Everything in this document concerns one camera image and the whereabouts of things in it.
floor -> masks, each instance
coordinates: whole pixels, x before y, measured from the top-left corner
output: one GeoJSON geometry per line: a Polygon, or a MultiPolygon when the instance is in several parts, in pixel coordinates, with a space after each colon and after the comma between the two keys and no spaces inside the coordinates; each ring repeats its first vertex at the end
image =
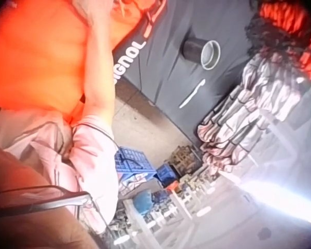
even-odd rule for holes
{"type": "Polygon", "coordinates": [[[119,82],[116,95],[113,131],[119,145],[143,151],[158,168],[177,146],[190,144],[132,85],[119,82]]]}

blue plastic crate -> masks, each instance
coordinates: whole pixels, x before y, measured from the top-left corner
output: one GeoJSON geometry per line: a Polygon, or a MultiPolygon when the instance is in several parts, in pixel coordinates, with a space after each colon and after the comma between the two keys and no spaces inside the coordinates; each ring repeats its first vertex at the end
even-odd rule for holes
{"type": "Polygon", "coordinates": [[[157,169],[157,175],[159,180],[163,182],[167,182],[169,179],[177,180],[178,177],[168,163],[163,164],[160,168],[157,169]]]}
{"type": "Polygon", "coordinates": [[[115,154],[115,164],[118,173],[156,173],[143,152],[125,147],[115,154]]]}

